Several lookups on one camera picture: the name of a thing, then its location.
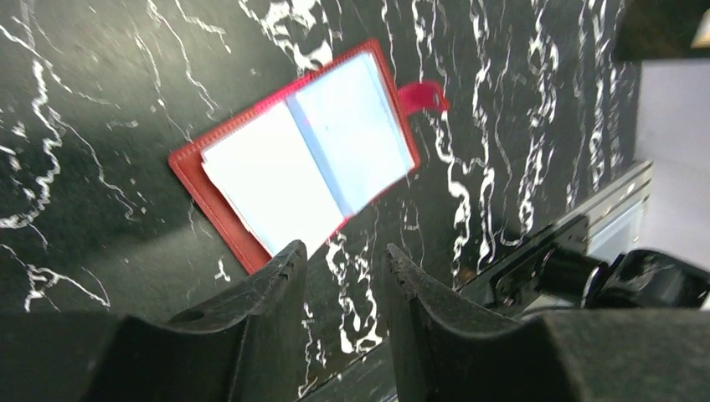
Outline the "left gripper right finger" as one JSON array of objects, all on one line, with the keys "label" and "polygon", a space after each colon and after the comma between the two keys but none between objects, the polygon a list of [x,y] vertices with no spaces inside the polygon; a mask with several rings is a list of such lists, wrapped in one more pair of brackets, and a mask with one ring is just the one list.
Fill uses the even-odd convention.
[{"label": "left gripper right finger", "polygon": [[709,398],[709,310],[566,308],[518,321],[451,291],[392,244],[383,284],[401,401]]}]

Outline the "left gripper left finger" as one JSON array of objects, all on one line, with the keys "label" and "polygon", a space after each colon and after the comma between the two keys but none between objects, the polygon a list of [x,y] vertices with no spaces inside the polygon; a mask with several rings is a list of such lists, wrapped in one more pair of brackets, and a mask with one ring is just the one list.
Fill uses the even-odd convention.
[{"label": "left gripper left finger", "polygon": [[4,401],[292,401],[307,253],[290,242],[238,285],[148,322],[109,312],[4,313]]}]

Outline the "red card holder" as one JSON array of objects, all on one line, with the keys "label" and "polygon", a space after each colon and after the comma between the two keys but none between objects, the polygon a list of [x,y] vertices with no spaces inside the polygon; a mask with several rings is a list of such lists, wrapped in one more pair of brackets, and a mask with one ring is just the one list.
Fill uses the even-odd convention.
[{"label": "red card holder", "polygon": [[173,152],[168,163],[244,270],[292,240],[308,254],[419,167],[409,116],[449,107],[438,82],[397,86],[376,39]]}]

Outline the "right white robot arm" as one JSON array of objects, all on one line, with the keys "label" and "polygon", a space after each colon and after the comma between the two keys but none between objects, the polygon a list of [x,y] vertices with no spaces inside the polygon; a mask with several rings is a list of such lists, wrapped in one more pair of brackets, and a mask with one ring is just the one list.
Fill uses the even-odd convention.
[{"label": "right white robot arm", "polygon": [[635,249],[608,264],[559,247],[536,266],[537,289],[578,308],[709,310],[709,272],[660,251]]}]

